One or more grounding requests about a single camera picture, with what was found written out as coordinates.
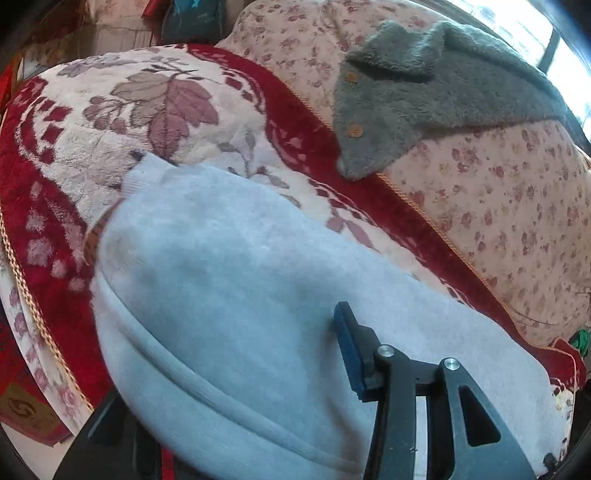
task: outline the metal screw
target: metal screw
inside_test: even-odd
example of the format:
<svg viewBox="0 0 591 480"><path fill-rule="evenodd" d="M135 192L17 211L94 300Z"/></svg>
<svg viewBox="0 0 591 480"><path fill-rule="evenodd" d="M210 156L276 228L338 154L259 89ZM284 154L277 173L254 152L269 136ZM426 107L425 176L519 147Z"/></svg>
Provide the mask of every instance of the metal screw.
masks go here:
<svg viewBox="0 0 591 480"><path fill-rule="evenodd" d="M458 360L456 360L455 358L446 358L443 361L443 366L445 368L447 368L448 370L455 371L455 370L459 369L461 365L460 365L460 362Z"/></svg>
<svg viewBox="0 0 591 480"><path fill-rule="evenodd" d="M378 355L379 356L384 356L384 357L389 357L389 356L393 356L394 354L394 347L392 345L380 345L378 347Z"/></svg>

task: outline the folded cloth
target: folded cloth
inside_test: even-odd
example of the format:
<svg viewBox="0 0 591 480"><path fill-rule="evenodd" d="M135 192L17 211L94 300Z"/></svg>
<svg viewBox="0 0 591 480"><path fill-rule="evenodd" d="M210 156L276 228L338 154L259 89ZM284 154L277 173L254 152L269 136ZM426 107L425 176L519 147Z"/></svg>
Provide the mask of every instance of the folded cloth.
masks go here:
<svg viewBox="0 0 591 480"><path fill-rule="evenodd" d="M161 179L151 157L124 182L141 188L103 230L94 308L117 389L180 459L213 479L361 478L376 410L350 390L331 322L342 300L413 359L457 357L536 473L559 456L548 376L495 322L263 185L160 162ZM424 403L417 423L425 478Z"/></svg>
<svg viewBox="0 0 591 480"><path fill-rule="evenodd" d="M502 40L469 25L385 22L347 54L335 87L340 172L381 171L434 130L557 118L558 90Z"/></svg>

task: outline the teal fabric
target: teal fabric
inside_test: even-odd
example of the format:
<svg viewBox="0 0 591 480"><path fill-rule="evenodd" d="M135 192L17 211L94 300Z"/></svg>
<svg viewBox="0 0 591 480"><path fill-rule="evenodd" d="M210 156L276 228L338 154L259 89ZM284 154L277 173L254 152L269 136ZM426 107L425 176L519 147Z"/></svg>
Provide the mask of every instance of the teal fabric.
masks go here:
<svg viewBox="0 0 591 480"><path fill-rule="evenodd" d="M341 65L334 118L342 149L338 166L345 177L360 179L422 138L452 128L562 121L565 113L547 77L503 41L450 21L426 32L385 22ZM358 138L348 135L352 124L362 128Z"/></svg>
<svg viewBox="0 0 591 480"><path fill-rule="evenodd" d="M174 0L162 24L162 42L215 45L223 38L224 0Z"/></svg>
<svg viewBox="0 0 591 480"><path fill-rule="evenodd" d="M583 358L586 358L589 353L589 331L585 329L578 330L569 340L569 343L579 351Z"/></svg>

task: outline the green object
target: green object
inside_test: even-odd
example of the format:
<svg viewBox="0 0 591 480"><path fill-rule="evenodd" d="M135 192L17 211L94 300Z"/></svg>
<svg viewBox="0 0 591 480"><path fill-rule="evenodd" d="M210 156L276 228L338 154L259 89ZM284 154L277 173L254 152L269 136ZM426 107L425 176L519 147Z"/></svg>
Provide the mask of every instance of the green object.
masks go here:
<svg viewBox="0 0 591 480"><path fill-rule="evenodd" d="M589 353L589 331L579 330L571 337L569 343L580 352L583 358L585 358L587 353Z"/></svg>

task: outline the gray fleece sweater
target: gray fleece sweater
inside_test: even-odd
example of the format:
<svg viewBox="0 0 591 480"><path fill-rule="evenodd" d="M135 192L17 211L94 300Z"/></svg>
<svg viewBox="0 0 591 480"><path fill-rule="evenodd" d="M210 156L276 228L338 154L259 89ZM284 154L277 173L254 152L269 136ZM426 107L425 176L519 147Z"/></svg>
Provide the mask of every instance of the gray fleece sweater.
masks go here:
<svg viewBox="0 0 591 480"><path fill-rule="evenodd" d="M422 138L458 127L547 118L566 107L547 77L503 41L469 25L426 32L385 22L341 65L334 125L339 171L381 171Z"/></svg>

